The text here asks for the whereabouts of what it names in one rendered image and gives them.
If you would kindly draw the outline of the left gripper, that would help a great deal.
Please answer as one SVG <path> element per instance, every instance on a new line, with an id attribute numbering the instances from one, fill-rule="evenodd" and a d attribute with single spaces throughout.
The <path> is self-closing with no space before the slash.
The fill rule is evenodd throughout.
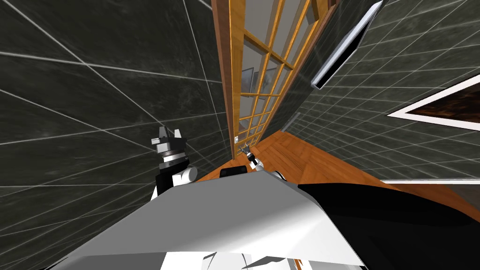
<path id="1" fill-rule="evenodd" d="M 159 138 L 151 139 L 151 143 L 156 147 L 157 153 L 184 151 L 186 142 L 187 139 L 182 138 L 179 129 L 174 130 L 174 137 L 169 137 L 169 132 L 165 126 L 159 128 Z"/>

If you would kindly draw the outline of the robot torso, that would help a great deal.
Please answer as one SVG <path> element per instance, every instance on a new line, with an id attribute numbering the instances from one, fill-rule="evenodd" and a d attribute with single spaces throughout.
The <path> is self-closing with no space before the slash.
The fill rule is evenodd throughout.
<path id="1" fill-rule="evenodd" d="M 320 204 L 271 172 L 175 186 L 47 270 L 330 269 L 366 264 Z"/>

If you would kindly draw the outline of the wooden glass-paned door leaf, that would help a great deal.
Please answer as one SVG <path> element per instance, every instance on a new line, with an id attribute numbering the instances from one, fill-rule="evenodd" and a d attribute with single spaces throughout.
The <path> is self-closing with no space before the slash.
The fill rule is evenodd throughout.
<path id="1" fill-rule="evenodd" d="M 341 0 L 228 0 L 232 156 L 257 144 Z"/>

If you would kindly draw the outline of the white-framed dark brown picture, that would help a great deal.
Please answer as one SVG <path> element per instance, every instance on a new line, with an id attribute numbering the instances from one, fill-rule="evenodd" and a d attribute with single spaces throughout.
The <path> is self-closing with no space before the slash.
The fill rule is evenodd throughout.
<path id="1" fill-rule="evenodd" d="M 480 131 L 480 74 L 387 116 Z"/>

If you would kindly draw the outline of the grey wall bar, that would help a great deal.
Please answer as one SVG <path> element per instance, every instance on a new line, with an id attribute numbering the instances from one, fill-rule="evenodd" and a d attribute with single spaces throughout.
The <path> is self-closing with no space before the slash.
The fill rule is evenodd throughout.
<path id="1" fill-rule="evenodd" d="M 298 118 L 298 116 L 301 115 L 301 112 L 296 112 L 288 119 L 288 121 L 283 125 L 281 132 L 285 132 L 289 126 Z"/>

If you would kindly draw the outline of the white-framed black wall panel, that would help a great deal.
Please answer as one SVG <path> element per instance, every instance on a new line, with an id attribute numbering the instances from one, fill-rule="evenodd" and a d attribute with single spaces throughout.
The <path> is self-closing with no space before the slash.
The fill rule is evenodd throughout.
<path id="1" fill-rule="evenodd" d="M 312 79 L 311 86 L 314 89 L 322 89 L 346 63 L 346 61 L 349 60 L 349 58 L 358 50 L 361 41 L 382 4 L 383 0 L 380 0 L 369 6 L 368 11 L 364 14 L 361 20 L 343 37 L 335 51 L 329 56 Z"/>

